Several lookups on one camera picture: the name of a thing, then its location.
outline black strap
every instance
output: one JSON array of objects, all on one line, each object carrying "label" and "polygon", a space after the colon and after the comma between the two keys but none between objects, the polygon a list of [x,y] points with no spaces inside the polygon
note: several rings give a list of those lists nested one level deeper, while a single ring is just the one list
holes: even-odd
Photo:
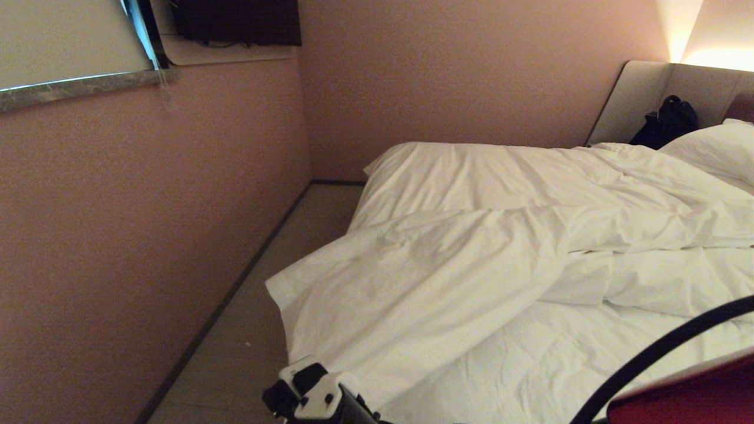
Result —
[{"label": "black strap", "polygon": [[605,404],[613,398],[626,384],[636,378],[641,372],[659,361],[663,356],[674,350],[689,339],[722,324],[733,318],[754,312],[754,296],[747,296],[734,300],[704,312],[681,327],[670,331],[658,341],[649,345],[641,353],[628,361],[617,373],[603,383],[594,395],[581,407],[571,424],[590,424]]}]

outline backpack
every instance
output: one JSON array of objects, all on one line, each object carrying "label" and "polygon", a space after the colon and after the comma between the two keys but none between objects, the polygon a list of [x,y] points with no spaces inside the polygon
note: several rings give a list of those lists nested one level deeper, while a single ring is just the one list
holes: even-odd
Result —
[{"label": "backpack", "polygon": [[659,149],[683,134],[699,129],[699,118],[689,102],[668,96],[658,112],[644,115],[646,123],[631,144]]}]

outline pillow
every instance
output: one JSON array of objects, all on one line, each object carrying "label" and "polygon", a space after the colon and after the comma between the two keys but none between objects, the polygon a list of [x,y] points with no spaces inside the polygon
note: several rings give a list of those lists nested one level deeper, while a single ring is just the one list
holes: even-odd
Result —
[{"label": "pillow", "polygon": [[738,178],[754,186],[754,125],[730,121],[680,136],[660,152],[709,174]]},{"label": "pillow", "polygon": [[735,119],[735,118],[726,118],[722,123],[723,124],[747,124],[747,125],[754,125],[754,122],[741,121],[740,119]]}]

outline floor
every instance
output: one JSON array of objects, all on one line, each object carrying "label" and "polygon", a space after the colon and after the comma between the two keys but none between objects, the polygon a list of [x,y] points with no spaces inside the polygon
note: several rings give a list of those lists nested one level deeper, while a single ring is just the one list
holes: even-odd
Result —
[{"label": "floor", "polygon": [[344,235],[362,187],[314,184],[202,342],[149,424],[272,424],[262,392],[287,365],[264,282]]}]

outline marble window sill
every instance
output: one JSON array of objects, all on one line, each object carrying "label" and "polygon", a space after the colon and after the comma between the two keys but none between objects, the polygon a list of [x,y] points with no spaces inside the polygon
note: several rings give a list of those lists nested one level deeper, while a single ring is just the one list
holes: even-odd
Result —
[{"label": "marble window sill", "polygon": [[0,112],[70,97],[105,93],[141,85],[160,84],[162,79],[175,81],[178,79],[178,71],[176,69],[165,69],[161,71],[123,72],[18,88],[5,88],[0,90]]}]

